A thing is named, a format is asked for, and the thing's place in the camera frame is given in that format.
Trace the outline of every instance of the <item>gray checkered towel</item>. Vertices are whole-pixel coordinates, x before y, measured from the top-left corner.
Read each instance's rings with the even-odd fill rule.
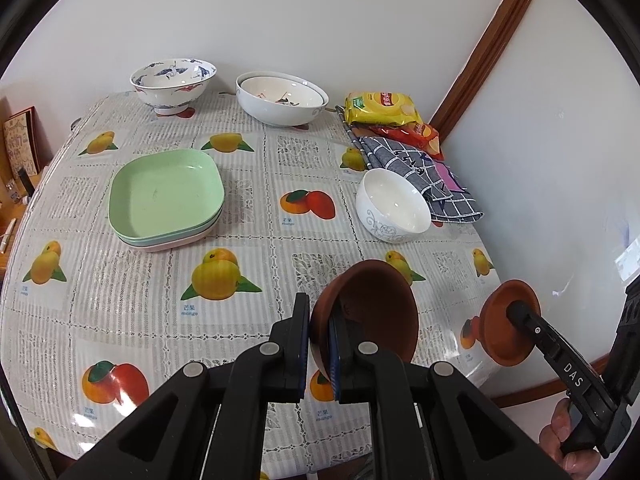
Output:
[[[434,220],[475,222],[484,216],[476,200],[460,186],[448,166],[433,160],[424,151],[384,137],[356,137],[336,107],[351,142],[360,150],[367,168],[385,168],[402,175],[420,191]]]

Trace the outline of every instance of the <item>terracotta pot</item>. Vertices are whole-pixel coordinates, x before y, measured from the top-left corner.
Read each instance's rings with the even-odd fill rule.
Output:
[[[329,317],[338,296],[344,317],[361,323],[368,341],[411,362],[418,343],[418,309],[411,287],[388,263],[364,260],[329,283],[311,313],[311,353],[325,377],[330,368]]]
[[[524,301],[540,314],[536,293],[520,280],[509,280],[496,288],[480,311],[478,340],[489,357],[501,366],[520,364],[534,347],[533,342],[518,332],[507,318],[507,307],[517,300]]]

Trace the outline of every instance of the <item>finger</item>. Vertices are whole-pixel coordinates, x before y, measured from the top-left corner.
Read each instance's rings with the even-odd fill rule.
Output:
[[[569,453],[562,461],[562,468],[574,480],[586,480],[600,463],[600,454],[593,449]]]
[[[562,399],[556,404],[556,409],[551,417],[551,428],[558,436],[560,442],[564,442],[571,434],[571,417],[569,416],[569,404],[571,401],[567,398]]]
[[[558,436],[551,429],[551,426],[545,426],[540,431],[540,447],[542,451],[548,454],[557,464],[562,463],[562,452],[560,451],[560,441]]]

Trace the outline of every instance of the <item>white bowl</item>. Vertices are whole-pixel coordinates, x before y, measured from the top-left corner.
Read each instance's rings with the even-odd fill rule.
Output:
[[[165,59],[131,74],[130,82],[140,100],[159,115],[185,111],[202,95],[216,67],[199,59]]]
[[[242,110],[269,126],[310,123],[329,104],[319,86],[280,72],[242,74],[236,79],[236,95]]]
[[[420,192],[383,168],[364,174],[356,193],[356,213],[367,231],[391,244],[419,238],[431,225],[431,211]]]

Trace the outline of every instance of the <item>wooden shelf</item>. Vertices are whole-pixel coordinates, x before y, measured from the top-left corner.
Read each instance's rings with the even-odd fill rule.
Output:
[[[33,182],[34,187],[37,186],[40,182],[40,175],[38,174],[34,176],[31,181]],[[20,202],[14,205],[10,205],[7,208],[6,212],[2,213],[2,220],[0,221],[0,238],[2,238],[2,235],[6,231],[6,228],[9,226],[9,222],[13,218],[16,219],[16,222],[14,230],[11,231],[11,237],[9,238],[9,243],[6,246],[6,250],[4,251],[4,254],[0,254],[0,282],[4,280],[4,275],[6,274],[6,266],[9,263],[9,256],[11,255],[11,250],[14,247],[15,235],[18,232],[18,226],[22,221],[22,216],[24,215],[26,209],[27,206]]]

